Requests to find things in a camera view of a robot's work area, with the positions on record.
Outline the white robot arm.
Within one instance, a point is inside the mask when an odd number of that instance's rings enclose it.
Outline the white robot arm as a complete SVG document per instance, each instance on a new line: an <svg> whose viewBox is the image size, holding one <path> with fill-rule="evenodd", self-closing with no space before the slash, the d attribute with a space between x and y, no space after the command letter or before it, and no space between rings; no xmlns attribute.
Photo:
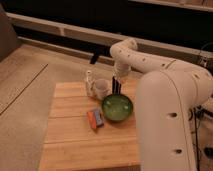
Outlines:
<svg viewBox="0 0 213 171"><path fill-rule="evenodd" d="M213 75L183 60L147 54L128 38L110 47L114 71L123 82L142 73L135 91L135 120L141 171L198 171L189 116L213 95Z"/></svg>

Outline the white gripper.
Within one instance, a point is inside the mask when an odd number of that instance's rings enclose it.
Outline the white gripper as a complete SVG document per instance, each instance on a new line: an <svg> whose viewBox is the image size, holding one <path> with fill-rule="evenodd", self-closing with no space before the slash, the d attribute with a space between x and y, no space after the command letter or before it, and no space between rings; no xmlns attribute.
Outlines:
<svg viewBox="0 0 213 171"><path fill-rule="evenodd" d="M116 62L114 64L114 71L115 71L115 76L118 79L121 79L128 76L128 74L131 71L131 67L122 62ZM122 84L119 82L118 79L116 80L114 76L112 77L112 94L116 94L116 92L117 94L121 94Z"/></svg>

